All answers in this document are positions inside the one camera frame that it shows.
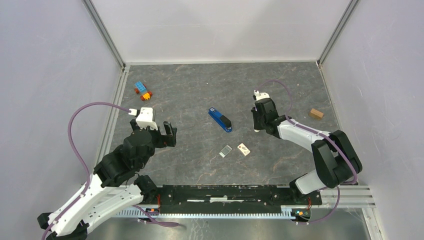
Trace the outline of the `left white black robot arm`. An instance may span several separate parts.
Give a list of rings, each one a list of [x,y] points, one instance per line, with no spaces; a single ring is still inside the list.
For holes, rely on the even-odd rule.
[[[158,188],[147,175],[140,175],[107,200],[103,198],[143,169],[156,149],[176,145],[177,128],[168,121],[163,125],[165,135],[160,129],[141,128],[132,120],[132,133],[102,158],[81,189],[58,210],[37,217],[44,230],[42,239],[85,240],[94,229],[122,210],[142,202],[151,204],[156,201]]]

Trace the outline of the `blue stapler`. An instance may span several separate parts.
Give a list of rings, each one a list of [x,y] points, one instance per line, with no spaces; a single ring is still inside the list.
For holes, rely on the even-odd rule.
[[[233,130],[232,122],[214,107],[209,108],[208,114],[225,132],[230,133]]]

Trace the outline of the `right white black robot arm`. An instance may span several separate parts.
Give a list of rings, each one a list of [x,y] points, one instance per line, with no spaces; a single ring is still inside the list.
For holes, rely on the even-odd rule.
[[[290,183],[288,196],[293,203],[302,204],[313,191],[357,182],[363,165],[345,132],[320,131],[279,115],[269,97],[257,98],[251,112],[256,132],[265,131],[312,153],[315,169]]]

